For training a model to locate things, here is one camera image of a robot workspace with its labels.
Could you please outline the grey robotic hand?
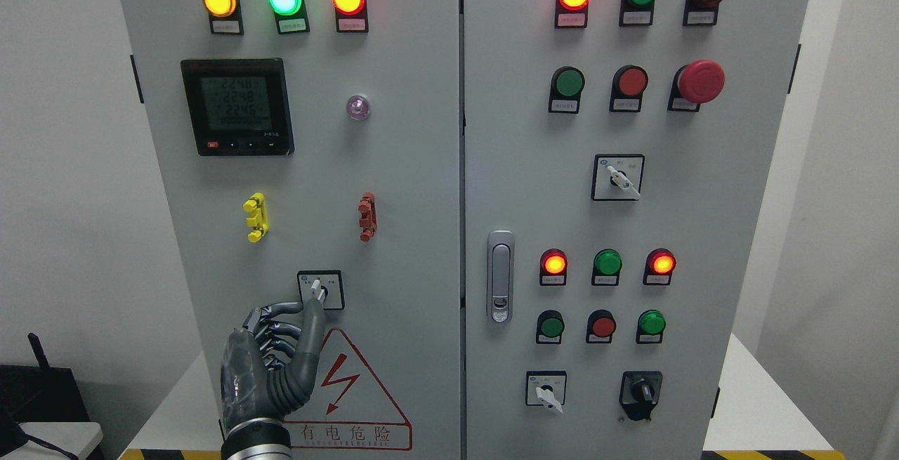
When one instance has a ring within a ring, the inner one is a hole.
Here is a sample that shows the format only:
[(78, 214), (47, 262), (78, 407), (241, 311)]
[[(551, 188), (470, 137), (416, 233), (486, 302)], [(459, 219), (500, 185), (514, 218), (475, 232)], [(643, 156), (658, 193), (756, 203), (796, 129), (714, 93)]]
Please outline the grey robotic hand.
[(254, 419), (283, 421), (310, 399), (327, 316), (317, 296), (254, 308), (228, 336), (221, 364), (226, 435)]

